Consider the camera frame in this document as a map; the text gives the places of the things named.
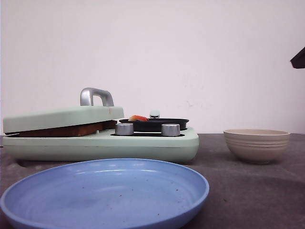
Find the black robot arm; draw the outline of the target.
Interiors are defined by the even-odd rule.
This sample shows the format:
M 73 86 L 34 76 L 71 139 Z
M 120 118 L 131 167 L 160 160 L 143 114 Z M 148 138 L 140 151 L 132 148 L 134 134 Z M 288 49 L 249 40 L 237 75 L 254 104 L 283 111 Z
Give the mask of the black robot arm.
M 290 60 L 290 63 L 295 69 L 305 68 L 305 47 Z

